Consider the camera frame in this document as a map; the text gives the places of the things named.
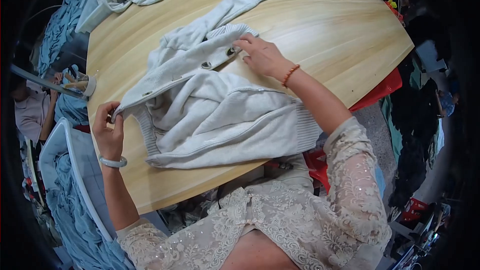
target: pink shirt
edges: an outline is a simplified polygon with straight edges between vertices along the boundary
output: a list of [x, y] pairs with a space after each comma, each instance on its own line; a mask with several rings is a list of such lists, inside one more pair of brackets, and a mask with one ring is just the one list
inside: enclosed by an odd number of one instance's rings
[[24, 101], [15, 101], [15, 123], [21, 134], [35, 144], [39, 141], [42, 125], [49, 111], [50, 95], [32, 81], [27, 80], [27, 87], [30, 88], [30, 96]]

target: gray floor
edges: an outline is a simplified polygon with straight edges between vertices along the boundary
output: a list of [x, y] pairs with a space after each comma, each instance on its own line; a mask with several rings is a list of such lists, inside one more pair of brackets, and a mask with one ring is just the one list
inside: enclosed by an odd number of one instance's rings
[[388, 198], [393, 192], [393, 180], [395, 178], [395, 171], [397, 163], [393, 156], [392, 139], [390, 137], [390, 130], [385, 121], [380, 104], [376, 103], [361, 110], [352, 113], [357, 117], [357, 120], [367, 129], [367, 136], [370, 139], [373, 147], [373, 153], [378, 160], [378, 165], [383, 172], [385, 179], [385, 191], [383, 193], [383, 205], [390, 212], [388, 208]]

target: lace sleeve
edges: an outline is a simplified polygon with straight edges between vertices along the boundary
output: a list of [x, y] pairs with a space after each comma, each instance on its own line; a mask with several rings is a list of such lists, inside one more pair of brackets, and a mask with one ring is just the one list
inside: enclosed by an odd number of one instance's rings
[[355, 117], [341, 124], [323, 147], [327, 154], [328, 200], [337, 225], [357, 240], [387, 244], [392, 231], [375, 180], [376, 158], [365, 128]]
[[153, 256], [154, 249], [165, 243], [168, 237], [147, 219], [141, 218], [134, 224], [117, 231], [117, 242], [128, 254], [136, 269], [145, 269], [147, 265], [158, 260]]

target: woman's left hand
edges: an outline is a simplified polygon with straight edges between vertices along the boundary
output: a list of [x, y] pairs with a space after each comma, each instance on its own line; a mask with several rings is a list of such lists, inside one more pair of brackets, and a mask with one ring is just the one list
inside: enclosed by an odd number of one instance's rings
[[107, 160], [120, 161], [123, 150], [123, 117], [117, 115], [115, 128], [107, 127], [111, 123], [113, 111], [120, 102], [111, 101], [98, 106], [92, 131], [100, 155]]
[[54, 83], [57, 85], [60, 85], [63, 80], [63, 73], [62, 72], [56, 72], [55, 75], [53, 75], [54, 78]]

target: white bangle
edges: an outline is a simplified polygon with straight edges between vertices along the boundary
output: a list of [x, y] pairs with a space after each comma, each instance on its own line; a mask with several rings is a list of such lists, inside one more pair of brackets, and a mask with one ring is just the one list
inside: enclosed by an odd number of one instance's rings
[[120, 161], [114, 161], [110, 159], [106, 159], [101, 155], [98, 155], [98, 160], [105, 166], [112, 167], [112, 168], [121, 168], [127, 165], [127, 159], [123, 156], [120, 156]]

